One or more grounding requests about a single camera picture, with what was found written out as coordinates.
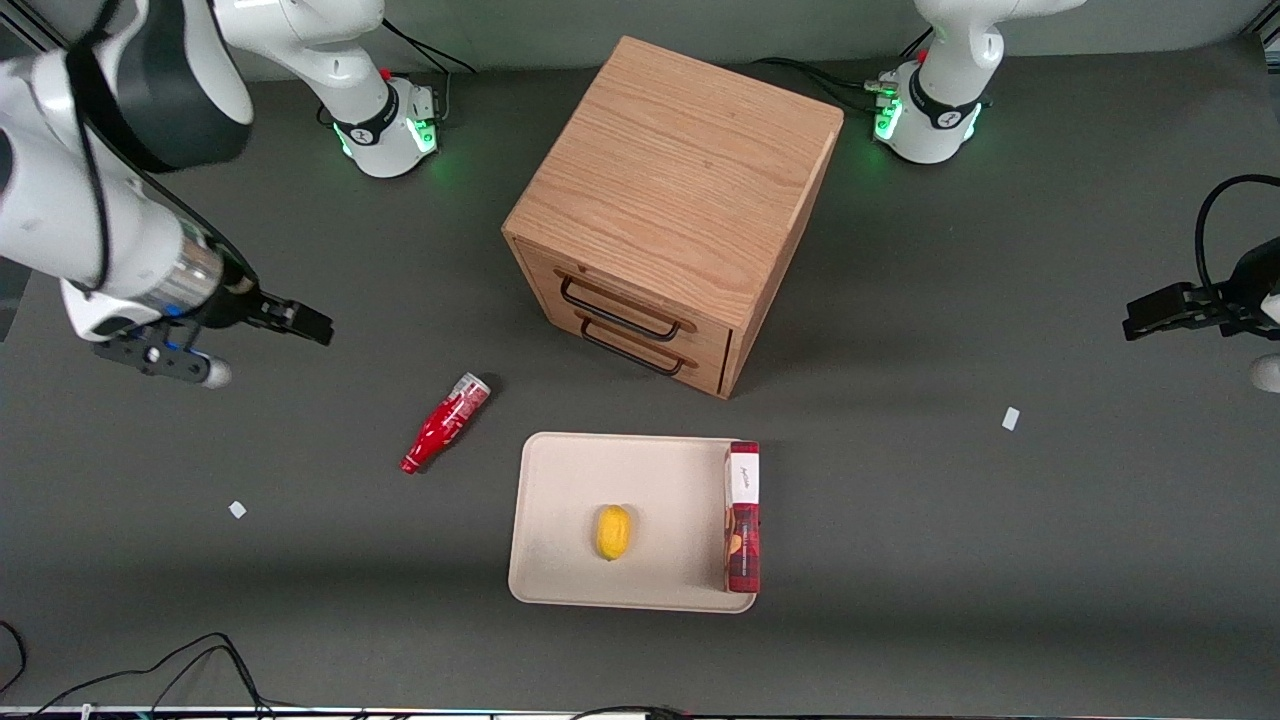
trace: lemon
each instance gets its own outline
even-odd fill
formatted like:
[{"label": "lemon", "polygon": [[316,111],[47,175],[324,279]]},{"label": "lemon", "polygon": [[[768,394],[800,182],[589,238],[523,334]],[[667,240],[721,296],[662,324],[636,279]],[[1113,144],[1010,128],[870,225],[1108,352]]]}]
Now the lemon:
[{"label": "lemon", "polygon": [[618,505],[605,505],[595,521],[595,550],[605,560],[617,560],[631,542],[631,515]]}]

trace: plastic tray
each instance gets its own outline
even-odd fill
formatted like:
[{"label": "plastic tray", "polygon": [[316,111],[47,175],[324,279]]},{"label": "plastic tray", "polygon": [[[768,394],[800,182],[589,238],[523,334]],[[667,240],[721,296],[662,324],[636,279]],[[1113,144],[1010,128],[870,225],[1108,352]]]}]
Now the plastic tray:
[{"label": "plastic tray", "polygon": [[[538,433],[525,442],[511,542],[522,602],[742,612],[724,592],[724,455],[730,439]],[[595,552],[604,505],[631,514],[631,543]]]}]

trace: wooden drawer cabinet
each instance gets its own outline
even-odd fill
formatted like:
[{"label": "wooden drawer cabinet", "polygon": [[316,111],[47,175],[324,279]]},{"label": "wooden drawer cabinet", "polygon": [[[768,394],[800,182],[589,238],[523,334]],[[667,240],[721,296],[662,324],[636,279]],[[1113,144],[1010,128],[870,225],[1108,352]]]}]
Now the wooden drawer cabinet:
[{"label": "wooden drawer cabinet", "polygon": [[625,37],[503,236],[556,327],[728,397],[842,119]]}]

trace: drawer handle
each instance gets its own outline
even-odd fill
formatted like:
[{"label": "drawer handle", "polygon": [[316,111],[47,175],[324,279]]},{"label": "drawer handle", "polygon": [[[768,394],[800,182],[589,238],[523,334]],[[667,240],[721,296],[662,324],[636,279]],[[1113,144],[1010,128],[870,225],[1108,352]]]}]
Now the drawer handle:
[{"label": "drawer handle", "polygon": [[[596,307],[595,305],[591,305],[590,302],[588,302],[585,300],[573,297],[572,295],[568,293],[568,288],[570,288],[571,284],[573,284],[573,278],[571,278],[568,275],[564,275],[564,282],[561,283],[561,297],[563,297],[570,305],[573,305],[575,307],[581,307],[582,310],[586,310],[588,313],[591,313],[594,315],[599,315],[600,318],[604,318],[605,320],[608,320],[608,322],[611,322],[611,323],[613,323],[616,325],[622,325],[623,328],[626,328],[626,329],[628,329],[628,331],[631,331],[634,333],[643,334],[644,337],[646,337],[649,340],[655,340],[658,342],[669,342],[671,338],[676,337],[676,332],[680,329],[680,323],[672,323],[669,332],[667,332],[664,334],[655,333],[655,332],[650,331],[649,328],[643,327],[643,325],[637,325],[637,324],[632,323],[631,320],[628,320],[626,318],[620,318],[620,316],[614,315],[613,313],[609,313],[608,310],[605,310],[603,307]],[[645,365],[649,365],[649,363],[644,363],[643,360],[640,360],[640,363],[645,364]]]},{"label": "drawer handle", "polygon": [[608,350],[609,352],[612,352],[614,355],[621,355],[622,357],[626,357],[627,360],[631,360],[636,365],[643,365],[643,366],[653,370],[654,373],[658,373],[659,375],[667,375],[669,378],[669,377],[675,375],[676,373],[678,373],[680,369],[685,366],[685,359],[684,357],[676,357],[676,365],[673,368],[663,368],[662,365],[655,365],[655,364],[645,360],[644,357],[639,357],[636,355],[632,355],[632,354],[627,352],[626,350],[622,350],[621,347],[618,347],[616,345],[604,342],[603,340],[600,340],[598,337],[591,337],[591,333],[586,332],[586,329],[590,328],[590,327],[591,327],[591,319],[590,318],[582,318],[582,331],[581,331],[582,340],[585,340],[586,342],[590,342],[591,345],[599,345],[600,347]]}]

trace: dark gray table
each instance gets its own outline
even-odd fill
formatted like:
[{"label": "dark gray table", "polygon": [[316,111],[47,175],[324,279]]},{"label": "dark gray table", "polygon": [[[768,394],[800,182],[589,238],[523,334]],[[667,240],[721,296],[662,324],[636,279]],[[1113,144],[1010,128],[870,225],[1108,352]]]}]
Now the dark gray table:
[{"label": "dark gray table", "polygon": [[[1010,60],[942,167],[851,117],[728,402],[553,329],[498,233],[591,76],[460,77],[443,152],[389,182],[348,164],[303,86],[255,87],[244,156],[172,184],[338,334],[210,334],[227,389],[97,360],[32,279],[0,346],[0,615],[32,650],[6,702],[220,629],[303,703],[1280,715],[1280,397],[1245,374],[1275,348],[1120,332],[1126,301],[1193,279],[1208,190],[1280,170],[1256,46]],[[1274,191],[1224,197],[1215,270],[1277,228]],[[402,475],[466,370],[500,393]],[[516,602],[538,430],[762,441],[755,609]],[[150,703],[163,682],[87,697]],[[211,666],[174,700],[243,696]]]}]

